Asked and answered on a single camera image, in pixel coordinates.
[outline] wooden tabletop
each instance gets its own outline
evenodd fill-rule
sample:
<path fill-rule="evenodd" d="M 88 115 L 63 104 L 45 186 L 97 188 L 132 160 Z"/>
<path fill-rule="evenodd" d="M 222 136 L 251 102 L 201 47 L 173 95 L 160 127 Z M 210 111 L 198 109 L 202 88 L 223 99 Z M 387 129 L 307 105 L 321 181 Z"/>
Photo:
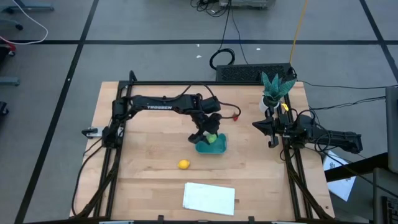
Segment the wooden tabletop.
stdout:
<path fill-rule="evenodd" d="M 117 82 L 101 86 L 93 126 L 106 126 L 111 116 L 111 103 L 116 97 Z M 186 86 L 133 86 L 133 95 L 168 96 L 180 94 Z M 118 182 L 113 202 L 112 219 L 156 220 L 294 220 L 292 200 L 284 161 L 279 158 L 282 145 L 269 149 L 268 137 L 252 126 L 265 119 L 259 111 L 262 86 L 210 86 L 218 99 L 238 105 L 242 115 L 235 122 L 222 119 L 219 133 L 227 137 L 223 155 L 198 154 L 187 138 L 197 130 L 190 116 L 173 111 L 141 111 L 126 125 Z M 203 86 L 192 86 L 187 93 L 210 96 Z M 289 92 L 292 107 L 308 109 L 302 83 Z M 220 113 L 231 116 L 234 108 L 222 106 Z M 89 147 L 96 139 L 88 141 Z M 80 211 L 98 188 L 105 150 L 87 163 L 76 195 Z M 320 156 L 302 149 L 302 161 L 309 191 L 325 211 L 334 216 Z M 191 162 L 180 170 L 181 159 Z M 234 216 L 217 215 L 182 208 L 187 182 L 235 188 Z M 305 217 L 302 194 L 297 188 L 301 216 Z"/>

